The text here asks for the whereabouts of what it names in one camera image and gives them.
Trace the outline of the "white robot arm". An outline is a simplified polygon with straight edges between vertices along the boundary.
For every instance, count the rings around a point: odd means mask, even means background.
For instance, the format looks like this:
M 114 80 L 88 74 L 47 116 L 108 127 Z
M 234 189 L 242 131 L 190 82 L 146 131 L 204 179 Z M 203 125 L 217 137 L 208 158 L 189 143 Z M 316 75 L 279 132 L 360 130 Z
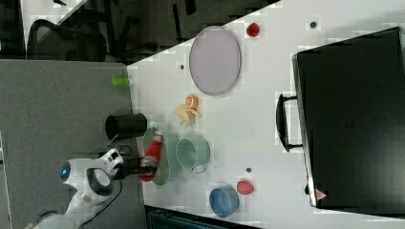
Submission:
M 60 172 L 61 180 L 75 189 L 68 209 L 63 214 L 46 212 L 24 229 L 79 229 L 101 212 L 114 191 L 113 179 L 125 162 L 117 149 L 95 159 L 66 161 Z

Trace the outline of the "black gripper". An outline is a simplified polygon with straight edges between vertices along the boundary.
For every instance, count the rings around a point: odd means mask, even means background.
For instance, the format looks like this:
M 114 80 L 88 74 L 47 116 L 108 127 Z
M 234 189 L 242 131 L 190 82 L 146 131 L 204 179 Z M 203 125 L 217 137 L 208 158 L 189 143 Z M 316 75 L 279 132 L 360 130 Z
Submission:
M 117 171 L 118 179 L 125 179 L 132 175 L 145 175 L 151 176 L 157 171 L 156 167 L 139 167 L 139 160 L 137 158 L 125 158 Z

